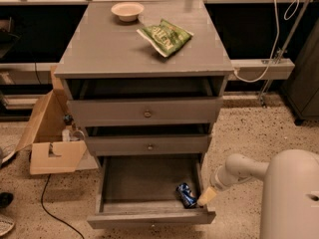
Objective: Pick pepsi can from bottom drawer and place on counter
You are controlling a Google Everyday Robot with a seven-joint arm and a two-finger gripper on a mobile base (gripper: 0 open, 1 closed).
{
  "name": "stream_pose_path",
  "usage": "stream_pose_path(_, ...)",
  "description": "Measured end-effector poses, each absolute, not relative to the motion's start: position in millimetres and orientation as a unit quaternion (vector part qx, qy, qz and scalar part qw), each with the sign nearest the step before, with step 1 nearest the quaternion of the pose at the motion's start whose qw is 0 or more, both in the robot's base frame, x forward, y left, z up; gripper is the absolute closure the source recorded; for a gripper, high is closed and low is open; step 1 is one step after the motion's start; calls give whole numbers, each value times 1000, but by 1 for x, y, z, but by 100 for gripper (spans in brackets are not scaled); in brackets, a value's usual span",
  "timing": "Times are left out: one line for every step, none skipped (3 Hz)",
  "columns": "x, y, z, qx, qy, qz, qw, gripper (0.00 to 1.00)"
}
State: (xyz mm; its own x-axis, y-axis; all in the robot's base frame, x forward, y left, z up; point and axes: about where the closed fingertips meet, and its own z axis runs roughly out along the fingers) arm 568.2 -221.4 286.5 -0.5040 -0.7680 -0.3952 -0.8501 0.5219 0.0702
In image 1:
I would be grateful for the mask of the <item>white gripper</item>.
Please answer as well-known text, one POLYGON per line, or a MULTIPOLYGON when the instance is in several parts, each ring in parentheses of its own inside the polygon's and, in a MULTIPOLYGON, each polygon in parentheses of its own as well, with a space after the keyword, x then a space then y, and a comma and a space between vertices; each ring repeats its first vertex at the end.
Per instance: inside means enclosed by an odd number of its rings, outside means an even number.
POLYGON ((204 206, 209 203, 218 191, 225 191, 233 184, 233 175, 228 172, 224 165, 218 167, 210 176, 210 184, 197 199, 199 206, 204 206))

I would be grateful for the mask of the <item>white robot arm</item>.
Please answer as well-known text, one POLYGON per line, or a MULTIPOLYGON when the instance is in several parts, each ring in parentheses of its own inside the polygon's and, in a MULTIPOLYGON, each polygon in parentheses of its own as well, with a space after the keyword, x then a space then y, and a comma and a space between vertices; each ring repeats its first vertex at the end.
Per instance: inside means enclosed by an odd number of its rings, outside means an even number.
POLYGON ((319 239, 319 154, 288 149, 268 162, 232 154, 211 175, 197 204, 251 179, 263 182, 259 239, 319 239))

